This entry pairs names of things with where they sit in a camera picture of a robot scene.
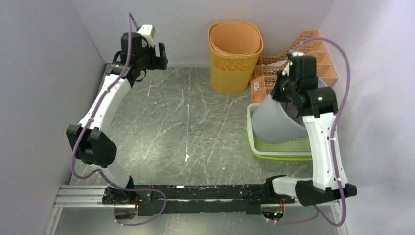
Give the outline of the orange plastic bucket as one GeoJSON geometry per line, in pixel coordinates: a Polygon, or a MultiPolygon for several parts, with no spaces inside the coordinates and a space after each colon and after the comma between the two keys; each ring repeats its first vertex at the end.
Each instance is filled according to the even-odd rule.
{"type": "Polygon", "coordinates": [[[220,22],[209,29],[209,42],[219,54],[245,56],[260,49],[261,36],[256,27],[247,22],[220,22]]]}

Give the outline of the large grey plastic bucket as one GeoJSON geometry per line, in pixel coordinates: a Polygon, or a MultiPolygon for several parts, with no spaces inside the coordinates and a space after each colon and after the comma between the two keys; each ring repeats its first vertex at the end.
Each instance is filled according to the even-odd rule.
{"type": "Polygon", "coordinates": [[[292,103],[279,102],[268,94],[251,116],[253,133],[269,144],[279,144],[300,137],[308,137],[308,145],[320,145],[320,138],[327,139],[336,117],[333,113],[296,117],[297,108],[292,103]]]}

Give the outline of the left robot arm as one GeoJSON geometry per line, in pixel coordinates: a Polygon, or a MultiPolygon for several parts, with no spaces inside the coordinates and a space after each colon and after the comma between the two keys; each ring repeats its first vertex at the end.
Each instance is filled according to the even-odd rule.
{"type": "Polygon", "coordinates": [[[137,32],[121,37],[121,50],[107,63],[104,83],[93,105],[77,125],[69,125],[66,135],[72,148],[70,170],[74,177],[87,179],[75,172],[75,161],[80,160],[93,168],[107,181],[103,204],[128,204],[137,198],[132,176],[115,159],[116,144],[106,135],[121,101],[147,70],[164,70],[168,59],[164,43],[159,43],[156,55],[154,32],[144,25],[137,32]]]}

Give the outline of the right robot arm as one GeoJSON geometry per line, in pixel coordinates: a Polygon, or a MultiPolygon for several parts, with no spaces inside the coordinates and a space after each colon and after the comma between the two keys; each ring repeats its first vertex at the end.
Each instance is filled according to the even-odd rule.
{"type": "Polygon", "coordinates": [[[317,62],[314,56],[294,52],[277,82],[258,110],[269,121],[282,110],[282,102],[292,103],[302,118],[311,147],[313,176],[298,179],[288,176],[272,178],[272,185],[264,189],[264,197],[275,203],[283,195],[297,198],[303,206],[314,206],[357,195],[357,187],[348,182],[342,167],[336,139],[336,121],[341,111],[335,92],[319,87],[317,62]]]}

